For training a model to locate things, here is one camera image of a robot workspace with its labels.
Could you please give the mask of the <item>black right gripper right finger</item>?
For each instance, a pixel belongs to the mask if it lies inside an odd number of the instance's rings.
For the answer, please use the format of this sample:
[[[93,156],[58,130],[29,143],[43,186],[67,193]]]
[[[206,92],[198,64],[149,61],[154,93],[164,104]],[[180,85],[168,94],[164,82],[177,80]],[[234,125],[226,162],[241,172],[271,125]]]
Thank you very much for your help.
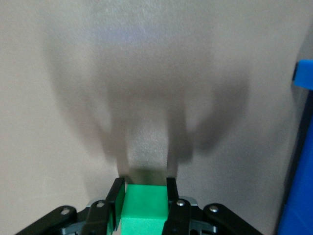
[[[179,197],[176,179],[166,179],[169,213],[163,235],[260,235],[261,232],[226,206],[213,203],[200,209]]]

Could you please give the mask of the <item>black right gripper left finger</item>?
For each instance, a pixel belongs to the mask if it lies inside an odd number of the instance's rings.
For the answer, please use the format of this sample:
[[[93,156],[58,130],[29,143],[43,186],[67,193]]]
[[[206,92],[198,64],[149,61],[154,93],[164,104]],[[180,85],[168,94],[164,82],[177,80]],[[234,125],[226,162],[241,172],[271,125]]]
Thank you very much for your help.
[[[98,199],[78,212],[64,205],[55,208],[19,235],[112,235],[117,231],[125,198],[125,179],[116,178],[107,197]]]

